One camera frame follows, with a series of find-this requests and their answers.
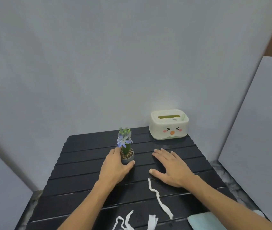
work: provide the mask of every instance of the forearm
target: forearm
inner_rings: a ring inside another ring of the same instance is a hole
[[[58,230],[91,230],[114,184],[97,181],[84,201],[64,221]]]
[[[272,230],[272,223],[233,201],[195,176],[190,192],[203,203],[227,230]]]

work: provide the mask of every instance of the potted plant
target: potted plant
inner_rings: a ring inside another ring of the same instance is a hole
[[[120,127],[117,139],[117,147],[121,147],[121,162],[122,164],[126,165],[130,161],[134,160],[135,154],[134,150],[131,149],[131,143],[133,143],[131,139],[131,129],[122,129]]]

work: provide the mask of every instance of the pebble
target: pebble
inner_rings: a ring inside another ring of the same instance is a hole
[[[123,151],[121,150],[120,154],[122,159],[128,159],[133,155],[133,151],[132,149],[130,149],[129,152],[126,155],[124,155]]]

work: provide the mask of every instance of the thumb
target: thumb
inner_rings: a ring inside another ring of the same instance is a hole
[[[126,174],[133,168],[135,161],[130,161],[127,165],[124,166]]]
[[[161,181],[163,181],[164,183],[167,183],[166,180],[168,178],[168,175],[163,174],[155,169],[150,169],[149,173],[152,174],[154,177],[160,179]]]

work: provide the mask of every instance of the hand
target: hand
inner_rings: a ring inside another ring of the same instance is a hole
[[[196,175],[192,173],[186,163],[175,152],[171,151],[169,153],[164,149],[155,149],[153,156],[165,166],[166,173],[163,174],[157,170],[150,169],[150,174],[168,185],[184,187],[191,192],[196,183]]]
[[[122,181],[126,174],[133,168],[135,161],[127,165],[121,163],[121,148],[112,149],[106,156],[101,167],[99,181],[110,182],[113,186]]]

